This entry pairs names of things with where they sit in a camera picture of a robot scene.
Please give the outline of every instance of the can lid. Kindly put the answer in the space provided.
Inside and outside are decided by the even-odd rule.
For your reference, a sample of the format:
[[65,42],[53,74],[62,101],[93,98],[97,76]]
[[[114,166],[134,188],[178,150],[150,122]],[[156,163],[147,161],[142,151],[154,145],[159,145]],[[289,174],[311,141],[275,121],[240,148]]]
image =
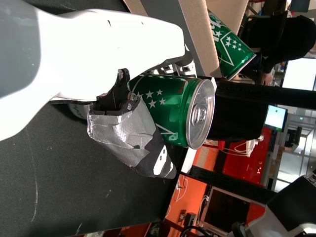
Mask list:
[[211,128],[215,106],[215,88],[209,79],[202,80],[194,90],[186,121],[186,138],[190,148],[198,149]]

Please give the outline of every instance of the green can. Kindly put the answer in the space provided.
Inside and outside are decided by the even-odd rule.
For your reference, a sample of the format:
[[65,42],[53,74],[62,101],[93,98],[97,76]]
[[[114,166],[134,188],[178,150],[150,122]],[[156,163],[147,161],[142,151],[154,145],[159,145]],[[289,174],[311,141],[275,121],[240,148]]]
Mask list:
[[140,75],[129,82],[142,97],[165,142],[197,149],[211,127],[215,89],[198,78]]
[[236,76],[256,55],[217,16],[208,11],[222,76]]

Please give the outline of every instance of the computer screen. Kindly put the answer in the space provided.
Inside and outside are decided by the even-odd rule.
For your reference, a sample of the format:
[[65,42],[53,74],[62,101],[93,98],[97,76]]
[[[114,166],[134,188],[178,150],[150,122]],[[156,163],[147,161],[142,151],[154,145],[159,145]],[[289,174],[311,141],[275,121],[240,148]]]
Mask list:
[[290,11],[308,12],[310,0],[292,0]]
[[300,58],[288,61],[282,87],[313,90],[316,77],[316,59]]
[[269,105],[265,126],[283,132],[287,118],[287,109]]

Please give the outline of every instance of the hand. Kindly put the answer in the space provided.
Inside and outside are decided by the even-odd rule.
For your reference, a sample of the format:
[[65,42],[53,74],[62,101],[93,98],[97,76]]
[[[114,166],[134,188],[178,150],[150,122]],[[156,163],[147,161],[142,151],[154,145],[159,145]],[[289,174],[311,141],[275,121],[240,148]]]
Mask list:
[[262,78],[265,80],[265,85],[271,85],[273,81],[271,73],[263,73]]

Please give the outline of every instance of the pull tab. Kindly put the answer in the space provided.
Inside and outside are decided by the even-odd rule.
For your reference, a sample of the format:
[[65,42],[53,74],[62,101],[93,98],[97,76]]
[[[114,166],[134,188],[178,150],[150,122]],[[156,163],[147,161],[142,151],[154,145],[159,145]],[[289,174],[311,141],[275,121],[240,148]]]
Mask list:
[[193,112],[191,116],[192,126],[203,124],[206,119],[207,107],[205,105],[196,104],[193,107]]

